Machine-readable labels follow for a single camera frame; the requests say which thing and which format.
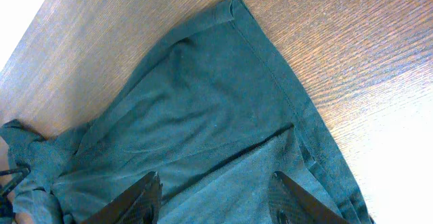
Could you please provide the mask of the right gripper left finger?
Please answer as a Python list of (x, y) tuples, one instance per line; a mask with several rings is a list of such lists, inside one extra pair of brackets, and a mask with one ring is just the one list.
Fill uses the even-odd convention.
[(82, 224), (157, 224), (162, 183), (151, 171)]

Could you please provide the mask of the dark green t-shirt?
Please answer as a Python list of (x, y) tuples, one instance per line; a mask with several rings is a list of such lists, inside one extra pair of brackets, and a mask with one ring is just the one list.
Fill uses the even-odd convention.
[(30, 174), (15, 213), (78, 223), (156, 171), (161, 223), (270, 223), (281, 171), (350, 223), (366, 203), (323, 119), (242, 0), (172, 29), (96, 119), (45, 139), (1, 127), (12, 166)]

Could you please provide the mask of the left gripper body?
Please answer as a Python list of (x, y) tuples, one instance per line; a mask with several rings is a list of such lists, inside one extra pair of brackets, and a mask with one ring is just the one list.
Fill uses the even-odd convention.
[(15, 169), (1, 171), (1, 176), (11, 175), (12, 179), (1, 186), (1, 217), (15, 217), (12, 203), (7, 196), (29, 175), (30, 169), (27, 166), (21, 166)]

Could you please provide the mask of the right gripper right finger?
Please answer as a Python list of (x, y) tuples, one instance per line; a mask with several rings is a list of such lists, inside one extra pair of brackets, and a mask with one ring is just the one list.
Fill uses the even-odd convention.
[(268, 200), (274, 224), (348, 224), (281, 171), (271, 174)]

